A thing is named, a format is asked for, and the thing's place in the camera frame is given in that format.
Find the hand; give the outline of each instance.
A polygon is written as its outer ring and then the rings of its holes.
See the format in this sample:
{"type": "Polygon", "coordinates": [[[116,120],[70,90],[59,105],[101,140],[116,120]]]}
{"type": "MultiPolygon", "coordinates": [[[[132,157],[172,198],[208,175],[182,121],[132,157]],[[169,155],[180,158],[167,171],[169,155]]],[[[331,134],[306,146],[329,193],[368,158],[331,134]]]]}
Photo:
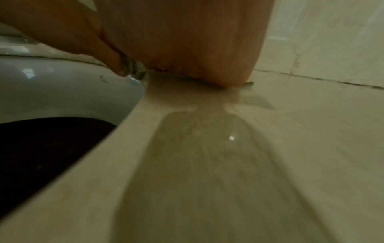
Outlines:
{"type": "Polygon", "coordinates": [[[76,0],[0,0],[0,21],[51,47],[86,54],[127,76],[97,13],[76,0]]]}

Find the dark water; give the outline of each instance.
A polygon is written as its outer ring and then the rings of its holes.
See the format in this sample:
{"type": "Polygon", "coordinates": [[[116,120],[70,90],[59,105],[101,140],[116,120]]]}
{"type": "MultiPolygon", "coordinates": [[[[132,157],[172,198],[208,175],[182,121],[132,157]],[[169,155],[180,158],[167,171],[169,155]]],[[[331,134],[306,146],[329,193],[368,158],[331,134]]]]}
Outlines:
{"type": "Polygon", "coordinates": [[[0,218],[63,173],[115,127],[78,117],[0,124],[0,218]]]}

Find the marble surface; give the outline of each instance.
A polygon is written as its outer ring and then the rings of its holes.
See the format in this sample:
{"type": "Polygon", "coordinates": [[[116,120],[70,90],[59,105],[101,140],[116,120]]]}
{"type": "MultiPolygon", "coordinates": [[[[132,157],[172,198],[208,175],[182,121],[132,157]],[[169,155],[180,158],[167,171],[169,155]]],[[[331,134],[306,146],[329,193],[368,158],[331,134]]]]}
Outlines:
{"type": "Polygon", "coordinates": [[[384,87],[382,0],[277,0],[258,70],[384,87]]]}
{"type": "Polygon", "coordinates": [[[131,115],[2,221],[0,241],[381,243],[383,91],[250,81],[149,75],[131,115]]]}

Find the white basin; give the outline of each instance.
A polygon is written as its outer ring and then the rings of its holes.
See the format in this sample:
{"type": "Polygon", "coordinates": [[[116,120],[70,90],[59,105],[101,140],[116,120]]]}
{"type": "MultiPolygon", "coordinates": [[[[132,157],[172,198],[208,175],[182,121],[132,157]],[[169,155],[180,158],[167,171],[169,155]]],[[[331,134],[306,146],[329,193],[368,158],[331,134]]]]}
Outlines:
{"type": "Polygon", "coordinates": [[[119,124],[144,94],[140,82],[68,60],[0,57],[0,123],[86,117],[119,124]]]}

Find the white light spot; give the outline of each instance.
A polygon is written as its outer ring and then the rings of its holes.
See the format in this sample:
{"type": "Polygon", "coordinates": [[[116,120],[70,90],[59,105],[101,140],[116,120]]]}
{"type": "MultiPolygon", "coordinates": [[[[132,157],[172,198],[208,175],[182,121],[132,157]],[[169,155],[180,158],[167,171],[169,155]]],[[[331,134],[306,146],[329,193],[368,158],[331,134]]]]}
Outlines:
{"type": "Polygon", "coordinates": [[[28,79],[35,77],[35,73],[33,73],[33,69],[31,68],[23,69],[23,73],[25,76],[27,76],[28,79]]]}

